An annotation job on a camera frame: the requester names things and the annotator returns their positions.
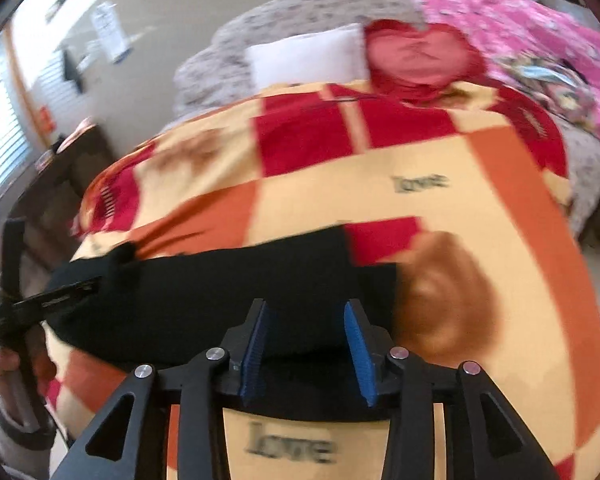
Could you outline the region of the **left hand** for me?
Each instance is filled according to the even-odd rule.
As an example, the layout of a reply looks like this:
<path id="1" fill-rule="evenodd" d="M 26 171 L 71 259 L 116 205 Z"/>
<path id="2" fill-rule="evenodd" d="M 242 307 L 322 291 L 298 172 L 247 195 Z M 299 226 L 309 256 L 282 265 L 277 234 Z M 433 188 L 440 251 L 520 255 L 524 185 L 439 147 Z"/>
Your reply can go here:
<path id="1" fill-rule="evenodd" d="M 35 325 L 27 332 L 26 344 L 36 391 L 44 398 L 50 382 L 56 377 L 57 366 L 48 354 L 46 335 L 41 326 Z M 34 411 L 23 382 L 20 356 L 6 347 L 0 347 L 0 399 L 4 412 L 17 425 L 27 430 L 35 430 L 40 426 L 33 421 Z"/>

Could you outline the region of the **grey sleeve left forearm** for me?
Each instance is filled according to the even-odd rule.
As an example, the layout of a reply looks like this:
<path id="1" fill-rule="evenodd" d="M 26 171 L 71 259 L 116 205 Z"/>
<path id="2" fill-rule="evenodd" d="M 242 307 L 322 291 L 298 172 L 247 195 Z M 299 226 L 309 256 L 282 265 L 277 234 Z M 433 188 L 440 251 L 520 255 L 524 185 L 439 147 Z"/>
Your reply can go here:
<path id="1" fill-rule="evenodd" d="M 6 412 L 0 397 L 0 464 L 11 479 L 50 478 L 50 452 L 57 428 L 50 415 L 43 428 L 27 432 Z"/>

